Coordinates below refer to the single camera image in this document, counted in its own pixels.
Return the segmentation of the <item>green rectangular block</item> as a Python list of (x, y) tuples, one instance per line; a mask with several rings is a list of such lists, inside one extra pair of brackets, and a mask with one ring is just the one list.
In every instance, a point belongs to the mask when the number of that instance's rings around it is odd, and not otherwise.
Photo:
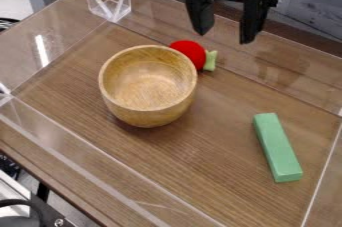
[(303, 170), (275, 113), (256, 114), (252, 124), (276, 183), (297, 181)]

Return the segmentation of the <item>clear acrylic corner bracket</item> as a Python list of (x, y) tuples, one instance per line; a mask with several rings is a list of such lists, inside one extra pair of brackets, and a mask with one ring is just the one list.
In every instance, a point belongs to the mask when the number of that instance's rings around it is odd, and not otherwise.
[(89, 12), (112, 23), (117, 23), (132, 10), (130, 0), (86, 0)]

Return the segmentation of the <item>red plush fruit green leaf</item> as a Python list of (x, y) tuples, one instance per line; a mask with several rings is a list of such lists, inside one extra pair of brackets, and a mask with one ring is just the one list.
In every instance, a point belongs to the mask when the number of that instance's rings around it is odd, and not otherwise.
[(213, 71), (216, 68), (217, 51), (208, 51), (194, 41), (177, 40), (169, 44), (169, 47), (182, 53), (190, 60), (197, 71)]

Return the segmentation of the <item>clear acrylic tray wall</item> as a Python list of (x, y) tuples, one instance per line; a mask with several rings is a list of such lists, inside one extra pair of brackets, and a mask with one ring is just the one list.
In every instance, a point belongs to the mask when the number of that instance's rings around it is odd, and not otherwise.
[(104, 227), (224, 227), (90, 141), (2, 91), (0, 152)]

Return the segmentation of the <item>wooden bowl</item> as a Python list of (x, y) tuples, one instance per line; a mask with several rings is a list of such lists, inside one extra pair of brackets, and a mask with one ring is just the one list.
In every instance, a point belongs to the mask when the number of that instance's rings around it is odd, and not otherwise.
[(138, 45), (105, 61), (97, 82), (114, 117), (132, 126), (150, 128), (166, 125), (186, 111), (197, 72), (190, 60), (174, 49)]

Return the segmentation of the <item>black metal bracket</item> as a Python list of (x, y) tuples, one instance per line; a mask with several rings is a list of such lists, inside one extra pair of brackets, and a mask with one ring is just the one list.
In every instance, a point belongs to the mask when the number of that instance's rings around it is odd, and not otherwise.
[(37, 218), (37, 212), (41, 212), (43, 227), (77, 227), (34, 194), (30, 195), (29, 202), (33, 204), (29, 208), (29, 216)]

